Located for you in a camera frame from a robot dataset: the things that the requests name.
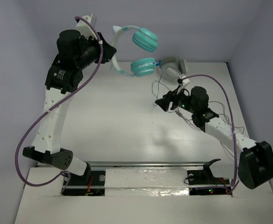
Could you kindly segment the teal cat-ear headphones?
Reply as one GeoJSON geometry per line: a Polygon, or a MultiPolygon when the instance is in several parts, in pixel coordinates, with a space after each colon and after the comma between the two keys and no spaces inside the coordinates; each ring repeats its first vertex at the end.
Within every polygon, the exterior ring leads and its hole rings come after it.
{"type": "Polygon", "coordinates": [[[118,73],[129,77],[143,77],[154,72],[157,62],[153,52],[158,47],[158,37],[146,28],[113,26],[111,46],[117,53],[111,59],[118,73]]]}

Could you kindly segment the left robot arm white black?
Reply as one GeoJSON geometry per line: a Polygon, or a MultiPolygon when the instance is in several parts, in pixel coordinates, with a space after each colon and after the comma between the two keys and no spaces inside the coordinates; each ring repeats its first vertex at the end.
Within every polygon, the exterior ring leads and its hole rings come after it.
{"type": "Polygon", "coordinates": [[[79,31],[62,31],[57,39],[58,54],[52,62],[45,81],[45,104],[37,135],[22,155],[39,163],[67,171],[80,184],[91,179],[90,165],[76,158],[72,151],[61,147],[61,133],[73,96],[82,89],[82,71],[92,63],[100,65],[111,60],[116,49],[98,32],[85,37],[79,31]]]}

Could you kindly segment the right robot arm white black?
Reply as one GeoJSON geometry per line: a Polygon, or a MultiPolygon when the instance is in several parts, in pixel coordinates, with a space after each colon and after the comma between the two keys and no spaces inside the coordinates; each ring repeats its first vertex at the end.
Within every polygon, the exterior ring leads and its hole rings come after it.
{"type": "Polygon", "coordinates": [[[273,179],[273,150],[266,142],[257,142],[236,131],[209,107],[206,89],[195,86],[186,95],[184,90],[167,92],[155,101],[165,112],[177,108],[192,114],[193,124],[204,133],[214,137],[234,153],[233,168],[227,178],[241,181],[247,188],[255,189],[273,179]]]}

